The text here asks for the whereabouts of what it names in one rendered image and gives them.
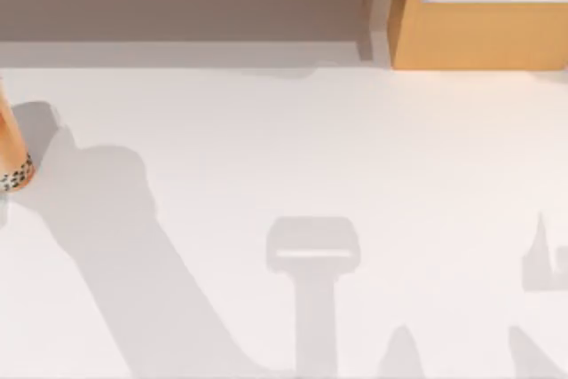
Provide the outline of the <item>light wooden cupboard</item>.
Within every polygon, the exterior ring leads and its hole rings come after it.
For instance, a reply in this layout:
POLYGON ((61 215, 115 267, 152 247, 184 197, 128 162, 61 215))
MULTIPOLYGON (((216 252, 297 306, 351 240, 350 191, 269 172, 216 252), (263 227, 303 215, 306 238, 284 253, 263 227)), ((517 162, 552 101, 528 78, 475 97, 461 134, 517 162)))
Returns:
POLYGON ((554 71, 568 67, 568 4, 423 4, 392 0, 397 70, 554 71))

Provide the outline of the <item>orange bottle with checkered band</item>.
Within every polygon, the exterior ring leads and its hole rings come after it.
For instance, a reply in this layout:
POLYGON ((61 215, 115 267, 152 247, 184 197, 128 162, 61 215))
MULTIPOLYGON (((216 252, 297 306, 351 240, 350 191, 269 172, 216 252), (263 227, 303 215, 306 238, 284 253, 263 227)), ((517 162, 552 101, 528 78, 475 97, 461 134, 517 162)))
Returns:
POLYGON ((0 194, 19 191, 30 182, 35 172, 0 77, 0 194))

